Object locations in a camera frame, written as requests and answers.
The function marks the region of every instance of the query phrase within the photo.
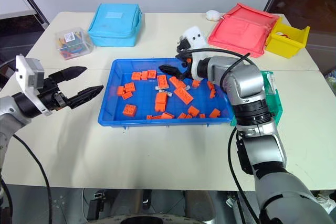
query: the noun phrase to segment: white ball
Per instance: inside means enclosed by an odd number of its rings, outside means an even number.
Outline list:
[[[206,12],[206,19],[210,21],[219,21],[221,15],[216,10],[208,10]]]

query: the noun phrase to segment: orange toy brick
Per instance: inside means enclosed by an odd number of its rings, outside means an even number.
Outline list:
[[[198,88],[200,84],[201,84],[200,81],[193,80],[193,84],[191,84],[191,86],[193,86],[194,88]]]
[[[122,112],[126,116],[135,116],[136,113],[136,107],[135,105],[129,105],[126,104],[124,111]]]
[[[128,99],[128,98],[130,98],[130,97],[132,97],[132,96],[133,96],[132,92],[129,91],[129,92],[126,92],[125,94],[123,94],[121,97],[122,97],[124,100],[126,100],[126,99]]]
[[[220,111],[218,109],[214,109],[209,115],[210,118],[217,118],[220,116]]]
[[[192,115],[193,117],[196,117],[199,114],[199,110],[194,106],[190,106],[188,109],[188,114]]]
[[[118,86],[117,88],[117,96],[122,96],[125,93],[124,86]]]
[[[135,91],[135,85],[134,82],[126,83],[125,84],[125,91],[130,92],[130,91]]]
[[[148,80],[148,71],[141,72],[141,80],[147,81]]]
[[[208,85],[208,88],[210,90],[215,88],[215,86],[211,82],[209,82],[209,81],[206,84]]]
[[[183,81],[179,81],[175,76],[170,77],[169,81],[178,89],[178,88],[185,88],[186,85]]]
[[[183,118],[185,118],[187,115],[185,114],[185,113],[181,113],[179,116],[178,116],[178,118],[177,119],[183,119]]]
[[[186,105],[188,105],[194,98],[183,88],[175,89],[174,93],[180,98]]]
[[[158,87],[159,89],[167,89],[169,88],[169,84],[167,82],[167,77],[165,74],[162,74],[160,76],[157,76],[158,79]]]
[[[156,70],[148,70],[147,71],[147,78],[148,79],[155,79],[156,78]]]
[[[168,95],[167,93],[156,93],[156,98],[155,98],[155,103],[163,103],[163,104],[167,104],[167,98],[168,98]]]
[[[166,104],[165,103],[156,103],[155,104],[155,111],[156,112],[164,112],[166,109]]]
[[[210,99],[214,98],[216,95],[216,90],[215,89],[211,89],[210,91]]]
[[[131,79],[134,80],[134,81],[140,81],[141,80],[141,72],[133,72]]]
[[[168,113],[168,112],[163,112],[161,115],[161,119],[173,119],[175,116]]]

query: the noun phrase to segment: green box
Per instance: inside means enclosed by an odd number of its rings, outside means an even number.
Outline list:
[[[265,87],[265,93],[266,93],[266,103],[269,108],[269,112],[271,112],[276,124],[278,125],[280,121],[280,117],[282,115],[282,106],[281,106],[281,101],[280,101],[280,96],[279,92],[276,89],[276,94],[270,94],[270,83],[267,79],[267,74],[273,74],[271,71],[261,71],[261,74],[263,75],[264,79],[264,87]],[[236,126],[237,125],[237,120],[235,117],[233,117],[231,121],[231,126]]]

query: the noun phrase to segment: blue plastic tray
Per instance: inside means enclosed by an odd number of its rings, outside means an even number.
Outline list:
[[[214,108],[221,111],[219,118],[196,118],[192,119],[156,119],[147,120],[147,115],[161,115],[162,112],[156,112],[155,96],[158,91],[156,79],[148,81],[132,81],[132,72],[140,72],[144,70],[156,70],[157,74],[162,74],[159,66],[162,64],[170,64],[178,67],[182,72],[185,70],[181,66],[181,62],[175,58],[170,59],[118,59],[115,60],[111,67],[109,80],[106,86],[104,98],[98,117],[98,123],[102,126],[111,127],[128,127],[128,126],[159,126],[159,125],[196,125],[196,124],[221,124],[231,122],[234,114],[229,104],[226,94],[216,87],[216,97],[209,98],[210,90],[207,87],[206,80],[203,80],[197,89],[192,87],[192,80],[185,79],[183,82],[190,85],[188,92],[194,97],[194,100],[185,105],[176,94],[168,97],[166,112],[174,114],[178,117],[182,112],[187,114],[188,108],[192,105],[205,113],[206,117],[210,115]],[[136,91],[133,97],[123,100],[117,96],[117,87],[125,83],[134,82]],[[175,86],[168,80],[169,89],[166,91],[174,92]],[[122,111],[126,104],[136,105],[137,112],[134,117],[125,116]]]

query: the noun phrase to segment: yellow bin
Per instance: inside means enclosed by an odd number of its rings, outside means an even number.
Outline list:
[[[309,29],[310,26],[303,30],[287,26],[279,18],[266,40],[266,50],[289,59],[306,46]]]

